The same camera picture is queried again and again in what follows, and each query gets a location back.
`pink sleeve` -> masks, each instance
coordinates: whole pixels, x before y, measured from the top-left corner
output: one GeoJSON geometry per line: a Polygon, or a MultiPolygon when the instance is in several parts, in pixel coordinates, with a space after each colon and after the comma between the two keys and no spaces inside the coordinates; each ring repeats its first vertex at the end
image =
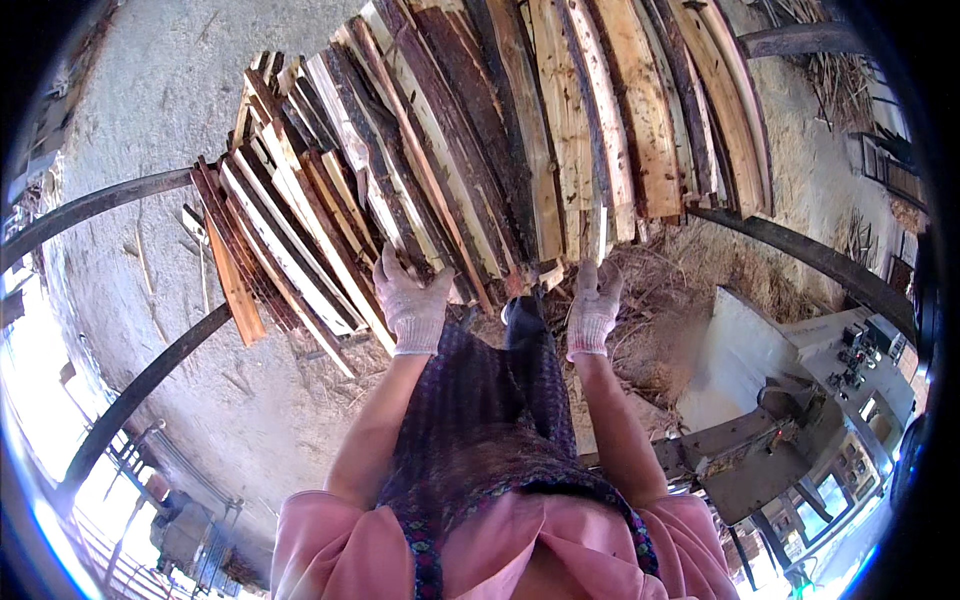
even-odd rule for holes
{"type": "Polygon", "coordinates": [[[271,568],[274,600],[405,598],[413,561],[389,508],[364,511],[327,492],[283,503],[271,568]]]}
{"type": "Polygon", "coordinates": [[[687,493],[658,498],[639,511],[671,598],[738,598],[707,503],[687,493]]]}

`gloved hand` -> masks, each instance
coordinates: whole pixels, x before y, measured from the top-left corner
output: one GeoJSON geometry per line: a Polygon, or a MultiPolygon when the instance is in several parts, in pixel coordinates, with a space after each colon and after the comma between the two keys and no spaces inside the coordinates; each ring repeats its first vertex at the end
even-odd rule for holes
{"type": "Polygon", "coordinates": [[[453,269],[443,269],[430,285],[421,288],[403,271],[394,246],[387,242],[373,267],[373,283],[387,328],[396,334],[396,353],[436,354],[444,332],[453,269]]]}
{"type": "Polygon", "coordinates": [[[566,360],[574,354],[607,355],[607,335],[616,325],[620,311],[623,274],[607,260],[603,266],[606,282],[597,289],[597,266],[592,260],[580,263],[577,291],[566,326],[566,360]]]}

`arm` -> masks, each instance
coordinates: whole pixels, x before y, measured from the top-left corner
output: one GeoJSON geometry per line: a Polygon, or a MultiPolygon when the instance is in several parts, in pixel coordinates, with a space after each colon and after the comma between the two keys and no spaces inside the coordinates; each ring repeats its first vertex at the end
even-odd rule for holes
{"type": "Polygon", "coordinates": [[[604,474],[634,508],[649,506],[667,494],[666,476],[636,406],[620,389],[606,356],[575,354],[573,364],[587,397],[604,474]]]}
{"type": "Polygon", "coordinates": [[[577,296],[570,309],[566,358],[584,386],[600,466],[612,484],[635,508],[644,508],[666,495],[666,477],[640,424],[636,407],[627,399],[607,358],[607,335],[620,310],[623,275],[609,260],[611,276],[599,286],[592,261],[580,265],[577,296]]]}
{"type": "Polygon", "coordinates": [[[361,508],[376,502],[387,477],[410,395],[429,354],[398,354],[344,438],[324,489],[361,508]]]}
{"type": "Polygon", "coordinates": [[[324,486],[363,509],[376,503],[410,396],[430,356],[437,353],[453,271],[444,269],[421,288],[400,267],[388,243],[376,261],[373,283],[387,327],[396,335],[396,355],[347,432],[324,486]]]}

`pink shirt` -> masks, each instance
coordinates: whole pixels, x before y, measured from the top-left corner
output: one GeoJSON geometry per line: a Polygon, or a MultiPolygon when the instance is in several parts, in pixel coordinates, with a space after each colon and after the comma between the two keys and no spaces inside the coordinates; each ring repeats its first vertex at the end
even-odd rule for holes
{"type": "MultiPolygon", "coordinates": [[[[468,518],[441,555],[445,598],[509,598],[537,541],[593,598],[737,598],[707,504],[689,494],[639,511],[660,562],[646,575],[623,516],[566,495],[506,493],[468,518]]],[[[411,598],[413,555],[393,511],[364,511],[327,492],[300,492],[280,509],[275,600],[411,598]]]]}

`stack of wooden planks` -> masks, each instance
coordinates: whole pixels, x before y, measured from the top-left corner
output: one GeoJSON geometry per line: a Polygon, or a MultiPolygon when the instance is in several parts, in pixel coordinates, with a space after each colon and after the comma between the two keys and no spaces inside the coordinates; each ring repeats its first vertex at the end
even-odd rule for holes
{"type": "Polygon", "coordinates": [[[244,71],[228,152],[194,182],[244,343],[305,328],[392,352],[385,241],[484,310],[646,241],[684,203],[772,215],[753,84],[712,4],[373,0],[307,60],[244,71]]]}

